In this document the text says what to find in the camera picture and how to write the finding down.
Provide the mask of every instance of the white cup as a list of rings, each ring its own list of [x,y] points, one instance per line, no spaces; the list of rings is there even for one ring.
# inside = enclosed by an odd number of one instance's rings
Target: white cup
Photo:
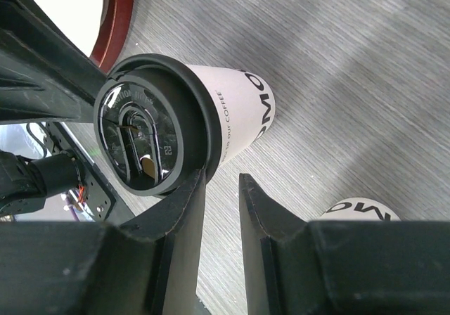
[[[325,211],[319,220],[398,221],[390,208],[367,198],[344,199]]]
[[[275,99],[259,76],[242,70],[187,65],[210,93],[219,114],[222,150],[219,166],[261,137],[275,117]]]

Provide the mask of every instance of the cable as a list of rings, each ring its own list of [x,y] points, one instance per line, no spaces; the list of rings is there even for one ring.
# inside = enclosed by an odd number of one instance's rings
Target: cable
[[[28,158],[28,157],[24,157],[23,155],[17,155],[16,156],[17,158],[22,158],[24,161],[26,161],[26,162],[32,162],[33,160],[36,160],[36,159],[31,159],[31,158]]]
[[[84,186],[78,185],[78,203],[79,204],[84,203],[83,192],[84,192]]]
[[[45,126],[44,126],[42,123],[36,123],[36,124],[38,124],[39,127],[40,127],[41,129],[43,129],[43,130],[46,132],[47,136],[49,136],[49,131],[45,128]],[[27,126],[26,126],[26,127],[27,127],[27,132],[28,132],[28,134],[30,135],[30,137],[33,138],[34,141],[36,141],[36,143],[39,144],[39,146],[41,146],[42,151],[44,152],[44,154],[42,155],[42,158],[45,158],[45,157],[47,156],[47,153],[48,153],[47,147],[44,145],[44,143],[42,143],[42,142],[39,140],[39,138],[37,138],[37,137],[33,134],[33,132],[31,131],[31,123],[27,123]]]

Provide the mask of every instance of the dark red wooden edge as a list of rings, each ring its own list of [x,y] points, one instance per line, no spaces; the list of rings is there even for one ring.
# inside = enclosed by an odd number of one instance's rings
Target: dark red wooden edge
[[[109,71],[120,55],[127,38],[134,0],[109,0],[91,59],[102,71]]]

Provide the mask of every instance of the red wire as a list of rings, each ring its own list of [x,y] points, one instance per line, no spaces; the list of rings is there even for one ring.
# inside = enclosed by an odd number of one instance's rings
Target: red wire
[[[84,186],[78,185],[78,203],[83,203]]]

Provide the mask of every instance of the second coffee cup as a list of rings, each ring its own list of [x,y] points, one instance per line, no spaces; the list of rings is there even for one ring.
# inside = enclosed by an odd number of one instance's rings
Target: second coffee cup
[[[194,170],[217,168],[271,126],[269,85],[244,70],[184,65],[158,54],[116,65],[94,107],[102,154],[136,195],[164,195]]]
[[[399,221],[400,218],[381,202],[367,198],[349,198],[327,209],[319,220]]]

